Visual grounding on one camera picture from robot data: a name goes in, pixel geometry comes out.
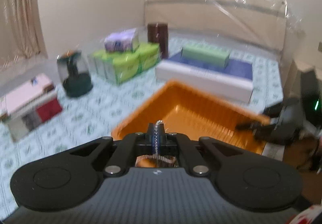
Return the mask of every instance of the purple package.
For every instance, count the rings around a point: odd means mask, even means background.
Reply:
[[[135,51],[139,46],[138,33],[136,29],[112,33],[105,38],[104,46],[108,52]]]

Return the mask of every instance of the screw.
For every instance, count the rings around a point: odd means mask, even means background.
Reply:
[[[121,168],[119,166],[108,166],[105,168],[105,172],[109,174],[117,174],[121,171]]]
[[[192,170],[197,174],[204,174],[209,171],[208,167],[204,165],[195,166]]]

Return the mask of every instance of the brown floor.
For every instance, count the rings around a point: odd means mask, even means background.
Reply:
[[[314,149],[316,140],[305,139],[296,142],[295,144],[287,147],[284,152],[283,161],[294,167],[302,164],[308,158],[308,149]],[[322,172],[301,172],[304,187],[303,196],[306,197],[313,204],[320,204],[322,197]]]

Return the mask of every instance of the gray ribbed surface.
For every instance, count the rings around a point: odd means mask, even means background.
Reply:
[[[109,178],[100,190],[78,207],[53,213],[20,208],[6,224],[100,224],[100,223],[226,223],[285,224],[294,209],[253,213],[226,202],[210,181],[186,174],[183,168],[131,168],[127,175]]]

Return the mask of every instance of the green tissue pack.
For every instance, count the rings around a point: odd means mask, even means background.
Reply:
[[[196,59],[225,68],[229,61],[229,53],[212,46],[184,45],[181,56],[188,59]]]
[[[157,43],[141,43],[134,52],[99,50],[88,55],[90,70],[114,84],[121,84],[158,63]]]

